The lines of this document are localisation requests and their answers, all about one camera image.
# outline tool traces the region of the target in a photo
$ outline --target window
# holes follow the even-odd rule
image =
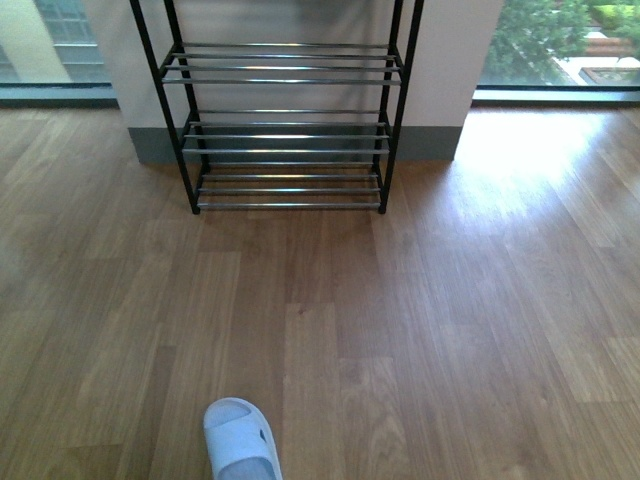
[[[482,87],[640,87],[640,0],[506,0]]]
[[[0,83],[109,83],[80,0],[12,0],[0,31]]]

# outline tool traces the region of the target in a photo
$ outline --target tree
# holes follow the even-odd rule
[[[615,2],[619,26],[613,34],[631,40],[635,48],[634,57],[640,58],[640,0],[618,0]]]
[[[506,0],[482,83],[556,83],[552,59],[583,53],[589,23],[583,0]]]

